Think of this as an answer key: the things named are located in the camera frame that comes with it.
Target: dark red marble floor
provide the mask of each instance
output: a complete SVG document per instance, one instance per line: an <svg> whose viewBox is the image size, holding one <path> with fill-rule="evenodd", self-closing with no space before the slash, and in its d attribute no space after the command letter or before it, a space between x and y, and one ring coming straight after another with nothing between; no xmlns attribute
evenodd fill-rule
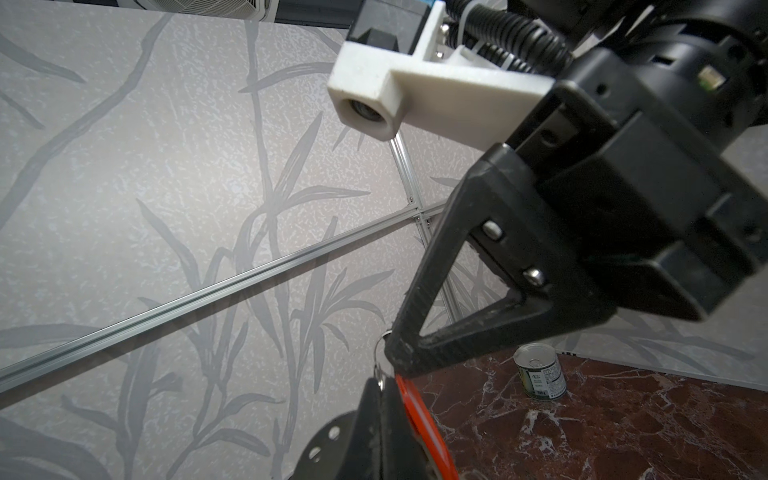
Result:
<svg viewBox="0 0 768 480"><path fill-rule="evenodd" d="M465 480L768 478L768 393L560 356L525 396L512 352L415 381Z"/></svg>

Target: aluminum rail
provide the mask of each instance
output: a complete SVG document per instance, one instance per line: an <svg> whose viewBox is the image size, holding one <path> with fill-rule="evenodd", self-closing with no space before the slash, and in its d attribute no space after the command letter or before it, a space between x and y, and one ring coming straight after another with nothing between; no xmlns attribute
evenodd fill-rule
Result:
<svg viewBox="0 0 768 480"><path fill-rule="evenodd" d="M185 313L197 310L233 293L238 293L249 286L273 278L276 275L315 260L322 255L332 253L353 242L393 227L398 223L414 219L418 215L420 215L419 209L416 205L412 205L386 217L340 233L328 240L315 243L311 247L257 266L247 272L239 273L152 310L132 316L129 319L122 320L82 336L79 339L72 340L64 345L56 346L46 352L7 366L4 369L0 369L0 392L34 380L45 373L60 369L123 340L170 322Z"/></svg>
<svg viewBox="0 0 768 480"><path fill-rule="evenodd" d="M397 170L400 173L400 179L402 185L406 189L406 196L408 196L408 202L411 205L416 205L419 209L419 215L416 216L416 229L419 231L419 236L422 238L424 248L427 243L432 240L432 231L429 229L429 218L434 215L425 215L424 213L424 200L422 199L421 188L419 182L416 180L416 172L413 169L411 163L411 157L408 154L406 143L402 139L400 132L389 141L389 147L392 149L392 155L395 157L395 163L397 164ZM448 322L456 323L463 318L461 308L456 300L456 293L450 278L445 279L440 289L440 296L442 297L443 305L448 314Z"/></svg>
<svg viewBox="0 0 768 480"><path fill-rule="evenodd" d="M422 215L427 218L432 218L437 214L441 214L442 211L445 209L445 202L446 200L442 202L438 202L436 204L427 205L422 210Z"/></svg>

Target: gray patterned wall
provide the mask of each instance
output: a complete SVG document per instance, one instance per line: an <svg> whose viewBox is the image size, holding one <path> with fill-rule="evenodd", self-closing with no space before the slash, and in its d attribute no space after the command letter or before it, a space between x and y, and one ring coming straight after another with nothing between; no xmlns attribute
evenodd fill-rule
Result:
<svg viewBox="0 0 768 480"><path fill-rule="evenodd" d="M404 126L402 135L418 174L427 203L445 199L458 179L482 154L470 147L429 132ZM765 195L768 195L768 127L755 127L734 142L724 157ZM465 272L482 271L479 258L464 253L453 269L470 293L488 290L483 296L461 292L462 310L476 310L472 301L489 301L491 292L503 295L503 287L487 269L477 285ZM689 323L621 310L604 326L549 339L559 350L594 359L645 366L768 390L768 271L763 271L723 304L708 321ZM432 318L442 309L435 308ZM439 326L436 321L431 329Z"/></svg>
<svg viewBox="0 0 768 480"><path fill-rule="evenodd" d="M406 205L334 30L0 1L0 366ZM358 242L0 396L0 478L285 478L421 256Z"/></svg>

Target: mounting plate hole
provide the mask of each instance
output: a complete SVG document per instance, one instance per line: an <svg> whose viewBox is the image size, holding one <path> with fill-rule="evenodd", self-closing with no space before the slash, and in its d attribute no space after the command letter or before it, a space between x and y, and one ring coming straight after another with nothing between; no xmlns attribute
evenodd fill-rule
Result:
<svg viewBox="0 0 768 480"><path fill-rule="evenodd" d="M765 30L763 30L760 27L755 28L755 30L752 33L755 34L755 38L757 38L757 41L765 41L766 38L768 38L768 33L766 33Z"/></svg>
<svg viewBox="0 0 768 480"><path fill-rule="evenodd" d="M763 229L760 227L751 226L744 229L744 237L746 238L746 241L750 243L760 242L764 235L765 232L763 232Z"/></svg>
<svg viewBox="0 0 768 480"><path fill-rule="evenodd" d="M674 58L667 58L667 57L662 57L661 55L654 55L654 57L650 61L652 61L653 63L666 65L668 67L669 65L672 65L674 63Z"/></svg>
<svg viewBox="0 0 768 480"><path fill-rule="evenodd" d="M310 460L317 463L320 461L320 447L312 447L310 450L310 453L307 455L310 457Z"/></svg>
<svg viewBox="0 0 768 480"><path fill-rule="evenodd" d="M744 47L741 45L731 45L731 47L728 48L728 56L733 60L742 61L746 56L746 50L744 50Z"/></svg>
<svg viewBox="0 0 768 480"><path fill-rule="evenodd" d="M541 142L546 147L555 148L558 146L558 136L552 130L542 130Z"/></svg>

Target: bamboo leaf pattern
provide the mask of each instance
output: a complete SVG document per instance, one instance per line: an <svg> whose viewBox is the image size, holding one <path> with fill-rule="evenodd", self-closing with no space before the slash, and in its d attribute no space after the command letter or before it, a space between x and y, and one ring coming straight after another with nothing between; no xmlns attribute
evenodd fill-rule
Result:
<svg viewBox="0 0 768 480"><path fill-rule="evenodd" d="M0 53L15 61L16 63L24 65L26 68L34 70L38 73L55 75L57 77L66 78L67 80L81 84L85 83L83 77L78 75L76 72L70 70L69 68L64 68L62 66L53 64L50 61L43 60L30 51L26 51L25 49L19 47L3 34L0 34Z"/></svg>
<svg viewBox="0 0 768 480"><path fill-rule="evenodd" d="M218 429L205 442L201 443L198 448L202 449L206 445L219 441L233 443L263 457L272 455L264 442L250 433L237 429Z"/></svg>
<svg viewBox="0 0 768 480"><path fill-rule="evenodd" d="M52 158L58 156L74 139L85 134L97 121L106 116L136 88L139 80L141 80L141 76L144 74L144 69L147 67L147 63L149 63L152 50L154 49L155 41L160 36L160 33L163 31L163 28L170 21L172 16L173 14L167 13L163 15L161 19L157 21L157 23L152 25L147 34L141 40L141 55L139 56L134 69L130 74L128 74L125 82L113 94L106 97L103 101L94 106L90 111L85 113L74 123L70 124L59 134L42 145L31 156L31 158L27 161L25 166L16 176L16 179L14 180L13 185L11 185L8 193L3 197L2 200L0 200L0 230L2 230L2 228L8 222L8 219L11 218L11 215L13 215L21 202L27 197L27 194L32 189L32 185L34 185L37 179L40 177L40 173L42 172L45 165L48 164ZM0 38L0 51L2 51L2 53L6 56L19 61L18 58L20 58L20 53L15 50L15 47L17 46L8 41L7 38ZM29 66L30 68L35 68L35 66L40 68L50 68L52 65L46 65L47 62L40 63L37 62L37 60L33 62L34 64L32 66L26 66ZM23 61L24 60L22 59L19 61L19 63L24 65ZM59 74L65 77L67 75L65 72L55 68L50 71L50 73ZM75 76L77 78L71 79L75 81L78 79L81 80L79 75L75 74Z"/></svg>
<svg viewBox="0 0 768 480"><path fill-rule="evenodd" d="M460 180L456 180L455 178L447 178L447 177L430 177L435 182L445 186L445 187L451 187L456 188Z"/></svg>
<svg viewBox="0 0 768 480"><path fill-rule="evenodd" d="M301 28L303 28L304 30L307 30L309 33L319 38L322 43L324 43L328 48L330 48L333 51L333 53L339 54L339 50L341 50L341 45L331 40L331 38L328 35L324 34L323 31L321 31L319 28L306 27L306 26L301 26Z"/></svg>
<svg viewBox="0 0 768 480"><path fill-rule="evenodd" d="M227 406L224 407L224 416L237 415L244 406L254 403L283 403L283 401L275 400L268 395L261 395L259 393L244 393L231 399Z"/></svg>
<svg viewBox="0 0 768 480"><path fill-rule="evenodd" d="M66 395L61 396L61 407L67 412L74 413L81 419L86 419L89 422L93 422L96 425L110 429L113 432L118 430L118 422L112 417L104 412L99 412L98 410L82 409L77 407Z"/></svg>
<svg viewBox="0 0 768 480"><path fill-rule="evenodd" d="M679 346L696 346L702 349L707 349L714 353L730 356L742 362L748 362L755 358L755 356L751 353L747 353L739 349L734 349L733 347L724 345L722 343L704 339L700 336L683 335L677 331L669 319L660 318L659 320L665 328L663 331L656 331L651 328L651 325L649 325L643 316L637 312L621 310L616 318L622 319L631 325L632 328L626 329L613 326L595 326L590 329L582 330L581 332L571 333L565 337L558 337L554 340L553 344L558 346L562 343L562 348L564 350L568 352L575 351L578 353L578 341L580 339L584 338L585 336L605 335L617 340L619 343L623 343L624 345L630 347L649 366L657 368L664 366L664 364L659 360L658 356L654 353L658 352L662 355L669 356L670 358L685 363L686 365L690 366L698 372L703 373L704 375L710 376L716 375L712 369L702 365L700 362L681 352L679 349L672 348L666 344L673 343Z"/></svg>
<svg viewBox="0 0 768 480"><path fill-rule="evenodd" d="M350 197L362 197L364 195L370 195L370 192L364 190L350 190L349 188L336 188L325 187L323 185L315 185L314 187L307 187L303 190L299 190L294 193L283 204L283 210L288 210L300 204L315 200L328 200L332 198L350 198Z"/></svg>
<svg viewBox="0 0 768 480"><path fill-rule="evenodd" d="M88 450L65 440L55 439L0 417L0 472L3 478L56 478L54 472L26 462L39 458L63 468L76 478L112 480L107 469Z"/></svg>
<svg viewBox="0 0 768 480"><path fill-rule="evenodd" d="M139 199L136 199L136 202L139 204L141 216L165 240L165 243L173 249L176 256L179 257L181 269L184 271L184 275L187 276L187 282L192 287L192 290L199 290L202 287L200 284L200 269L197 267L197 260L195 260L192 251L176 238L170 231L170 228L168 228L168 225L157 215L153 214L152 210L144 205L144 202Z"/></svg>
<svg viewBox="0 0 768 480"><path fill-rule="evenodd" d="M339 134L339 137L336 139L336 141L333 143L333 147L331 147L331 151L334 151L336 147L341 144L342 141L344 141L344 137L349 133L349 130L351 130L352 127L349 125L344 125L344 128L341 129L341 133Z"/></svg>
<svg viewBox="0 0 768 480"><path fill-rule="evenodd" d="M267 75L261 80L253 84L249 84L247 87L241 88L239 91L237 91L237 93L256 93L263 90L264 88L279 84L281 81L302 77L304 75L329 74L332 69L333 62L331 61L311 61L301 65L294 65L291 67L283 68L282 70L278 70L273 74Z"/></svg>
<svg viewBox="0 0 768 480"><path fill-rule="evenodd" d="M0 90L0 98L8 104L9 107L13 108L24 118L24 120L32 127L37 130L45 130L45 125L40 123L40 121L35 118L35 116L31 113L29 113L29 110L24 108L21 104L19 104L16 100L13 98L10 98L8 95L6 95L2 90Z"/></svg>
<svg viewBox="0 0 768 480"><path fill-rule="evenodd" d="M23 178L20 176L23 181L17 179L15 186L12 188L12 195L9 194L10 196L2 199L0 204L0 228L2 228L4 222L13 213L18 203L23 200L23 195L17 195L17 191L21 191L26 195L23 189L31 187L37 178L36 175L39 175L40 169L42 169L47 161L60 153L76 137L87 132L88 128L95 121L106 115L115 104L119 103L125 95L135 88L149 60L154 42L168 20L170 20L170 16L165 15L147 33L147 37L141 43L142 52L139 62L134 71L129 75L126 83L115 94L97 105L96 108L82 119L76 121L65 132L62 132L63 135L55 137L51 142L42 147L36 156L28 162L29 169L35 171L33 174L24 174L26 176ZM218 247L208 260L195 257L193 249L185 243L184 237L179 234L180 232L174 232L174 229L169 227L169 224L173 224L166 223L167 219L164 220L162 218L163 215L158 214L162 211L160 206L149 201L145 203L141 199L136 199L137 209L135 211L141 215L143 221L154 231L152 235L157 234L156 238L164 241L167 245L168 254L172 253L179 260L180 269L184 274L189 291L195 291L215 284L220 279L222 269L228 268L230 264L237 273L254 268L256 253L266 245L270 248L273 258L281 257L277 236L281 213L319 200L339 200L370 194L370 192L364 190L335 187L333 185L311 185L304 188L296 188L307 161L310 161L310 153L315 146L318 132L323 123L322 111L318 112L313 121L306 126L304 134L296 142L282 170L276 175L276 181L273 183L273 177L270 176L271 163L269 162L263 135L263 117L258 92L291 78L308 74L328 74L333 63L310 62L294 65L259 78L254 50L258 35L258 24L257 22L246 22L245 25L249 43L250 71L247 78L248 86L242 89L242 92L250 94L251 101L253 102L254 134L257 138L257 159L254 158L254 161L258 161L259 172L261 173L263 184L262 205L246 216L242 225L240 225L237 238L234 239L234 245ZM338 44L332 41L325 33L312 28L307 30L323 44L337 51ZM31 124L34 127L41 126L34 124L34 122L31 122ZM338 146L342 139L343 137L337 141L337 145L334 148ZM361 148L363 141L364 136L360 135L358 149ZM332 237L336 233L338 225L338 219L336 217L331 218L323 238L328 239ZM259 456L271 457L273 477L283 477L283 460L291 449L293 435L296 430L296 418L300 406L299 392L301 379L308 373L306 369L310 367L309 362L311 360L313 391L317 393L322 385L328 348L341 348L341 346L336 344L330 346L326 344L326 331L331 332L349 351L349 342L342 330L326 320L328 320L329 316L342 310L356 310L357 312L362 311L362 315L366 318L368 318L368 313L371 313L372 316L370 318L375 316L384 321L384 315L379 307L369 301L356 297L384 282L392 275L392 271L375 273L355 280L347 276L347 269L344 268L333 279L326 291L326 264L328 261L329 256L317 259L315 269L311 274L309 288L307 288L306 292L293 292L294 296L300 293L304 294L303 310L294 310L293 313L290 313L292 291L289 280L284 280L271 290L259 290L259 286L256 286L253 288L253 294L237 294L221 300L220 302L228 302L226 309L222 308L224 305L220 303L217 303L216 306L202 307L188 316L188 319L193 320L192 322L184 322L190 324L177 327L184 332L194 347L200 362L200 371L205 380L205 390L200 392L199 410L194 417L194 424L187 433L188 443L179 448L178 457L175 458L173 464L167 470L166 478L173 478L177 475L181 466L193 452L216 442L228 442ZM274 295L277 304L276 313L272 311L273 307L267 302L268 295ZM137 300L148 310L161 305L158 301L146 296L140 296ZM237 315L238 306L241 304L247 305L248 308L240 309L240 315ZM290 395L287 399L276 399L274 396L261 392L230 391L230 379L235 369L239 368L237 359L241 356L243 350L246 349L249 333L253 335L253 325L250 325L251 318L248 314L253 315L258 320L259 325L270 337L285 363L286 374L290 384ZM301 327L296 329L301 332L298 336L296 335L297 331L291 332L291 319L295 319L301 324ZM96 329L68 325L66 323L7 329L0 332L0 348L65 342L70 339L80 338L94 330ZM130 341L115 346L108 351L110 354L119 355L120 360L125 364L125 372L116 401L116 409L107 411L93 409L92 406L85 405L83 399L79 399L77 394L73 395L70 393L66 396L61 396L62 410L93 425L97 425L101 429L114 432L114 446L122 458L124 477L126 479L134 477L134 460L137 450L140 448L142 435L144 434L147 411L151 407L150 402L156 396L163 394L172 395L173 392L182 392L184 390L184 379L177 373L158 374L159 343L160 341L154 341L143 345L138 341ZM223 424L225 419L235 415L249 415L250 409L255 408L253 405L256 403L267 404L269 405L267 408L270 409L285 408L284 414L276 415L273 419L271 440L274 447L272 451L270 451L270 447L267 447L255 435L241 429L227 428ZM276 407L285 403L287 403L285 407ZM0 419L0 427L5 431L11 431L12 429L8 430L5 428L5 424L2 421ZM0 432L0 439L3 439L4 433ZM32 440L28 442L28 446L40 444L45 447L43 448L45 450L49 445L53 445L51 448L54 448L54 446L57 448L59 445L66 444L66 442L55 439L48 441L44 436L37 437L35 435L40 434L32 431L30 431L30 435ZM69 478L67 476L62 477L57 472L50 472L39 465L24 460L24 458L41 458L46 462L61 466L61 468L72 472L78 478L109 478L104 466L92 456L89 458L88 455L90 454L85 449L74 445L72 449L67 450L64 448L62 450L68 452L68 458L72 460L71 462L67 458L59 459L56 455L50 456L47 452L40 454L39 457L28 453L9 456L6 455L8 451L6 449L0 453L0 476L3 476L5 473L9 478Z"/></svg>
<svg viewBox="0 0 768 480"><path fill-rule="evenodd" d="M346 347L346 351L348 352L349 342L346 341L346 337L344 336L342 331L339 329L339 327L336 325L333 325L332 323L324 323L323 326L326 327L328 331L333 334L333 336L335 336L337 339L339 339L341 343L344 344L344 346Z"/></svg>
<svg viewBox="0 0 768 480"><path fill-rule="evenodd" d="M312 338L312 360L315 374L315 393L320 390L320 380L323 378L323 365L326 361L326 334L323 329L317 329Z"/></svg>

